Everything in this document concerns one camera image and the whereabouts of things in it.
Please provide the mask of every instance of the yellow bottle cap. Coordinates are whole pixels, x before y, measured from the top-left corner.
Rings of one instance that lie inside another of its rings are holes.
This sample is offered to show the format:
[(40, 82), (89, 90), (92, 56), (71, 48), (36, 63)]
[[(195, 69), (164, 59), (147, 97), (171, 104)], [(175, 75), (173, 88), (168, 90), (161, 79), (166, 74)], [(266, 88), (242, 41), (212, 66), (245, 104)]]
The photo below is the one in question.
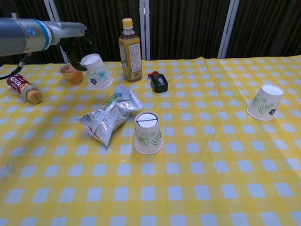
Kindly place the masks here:
[(42, 96), (41, 92), (36, 89), (30, 90), (26, 96), (27, 96), (27, 99), (34, 104), (43, 101), (43, 96)]
[(124, 18), (122, 20), (122, 26), (124, 29), (126, 28), (133, 28), (133, 21), (131, 18)]

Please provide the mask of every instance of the bottle label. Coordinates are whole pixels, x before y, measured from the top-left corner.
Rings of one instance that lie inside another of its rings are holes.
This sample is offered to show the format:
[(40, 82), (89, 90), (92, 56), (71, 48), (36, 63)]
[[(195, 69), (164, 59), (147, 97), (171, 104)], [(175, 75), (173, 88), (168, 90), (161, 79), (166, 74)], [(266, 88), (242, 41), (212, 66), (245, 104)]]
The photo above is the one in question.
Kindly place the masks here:
[(23, 76), (15, 74), (7, 79), (7, 84), (11, 86), (18, 94), (25, 97), (31, 89), (39, 90), (35, 85), (29, 83)]
[(121, 58), (121, 64), (123, 67), (127, 67), (127, 53), (126, 50), (122, 45), (119, 45), (120, 49), (120, 58)]
[(141, 70), (140, 44), (130, 45), (132, 73)]

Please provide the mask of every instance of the dark curtain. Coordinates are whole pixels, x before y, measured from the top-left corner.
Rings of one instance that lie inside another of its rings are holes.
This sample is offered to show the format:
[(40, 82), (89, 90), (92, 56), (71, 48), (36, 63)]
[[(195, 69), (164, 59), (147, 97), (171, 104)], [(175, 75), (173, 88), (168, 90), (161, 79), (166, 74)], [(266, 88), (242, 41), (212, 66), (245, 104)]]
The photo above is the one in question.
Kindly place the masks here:
[(230, 0), (150, 0), (150, 58), (216, 58)]
[(301, 0), (240, 0), (226, 57), (301, 54)]
[[(11, 17), (10, 13), (18, 14), (19, 18), (34, 18), (49, 20), (49, 16), (42, 0), (0, 0), (0, 17)], [(22, 55), (0, 57), (0, 66), (4, 64), (18, 64)], [(61, 63), (62, 53), (57, 46), (50, 46), (43, 52), (32, 53), (29, 64)]]
[[(103, 61), (120, 60), (118, 39), (123, 18), (132, 18), (140, 37), (139, 0), (56, 0), (55, 4), (61, 21), (83, 23), (95, 34)], [(76, 43), (79, 59), (90, 53), (82, 39)]]

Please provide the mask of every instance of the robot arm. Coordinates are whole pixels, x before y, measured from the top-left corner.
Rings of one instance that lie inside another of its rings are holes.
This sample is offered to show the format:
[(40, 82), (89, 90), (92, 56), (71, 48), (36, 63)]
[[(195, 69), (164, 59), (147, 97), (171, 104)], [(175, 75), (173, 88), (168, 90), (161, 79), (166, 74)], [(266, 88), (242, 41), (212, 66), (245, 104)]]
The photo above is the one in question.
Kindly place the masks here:
[(59, 45), (75, 69), (86, 71), (74, 52), (74, 40), (79, 37), (83, 37), (95, 48), (92, 33), (81, 23), (0, 18), (0, 57), (29, 53), (23, 59), (25, 64), (31, 52), (46, 50), (50, 45)]

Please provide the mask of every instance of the red clip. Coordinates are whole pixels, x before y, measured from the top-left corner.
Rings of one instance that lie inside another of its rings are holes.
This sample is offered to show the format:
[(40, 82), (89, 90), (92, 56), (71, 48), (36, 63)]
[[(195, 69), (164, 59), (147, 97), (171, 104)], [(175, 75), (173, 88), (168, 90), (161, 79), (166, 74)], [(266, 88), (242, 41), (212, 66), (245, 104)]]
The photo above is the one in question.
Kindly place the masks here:
[(151, 76), (153, 76), (153, 75), (155, 75), (155, 74), (159, 74), (159, 72), (157, 72), (157, 71), (154, 71), (153, 73), (150, 73), (150, 74), (148, 74), (148, 75), (147, 75), (147, 77), (149, 77), (149, 78), (150, 78)]

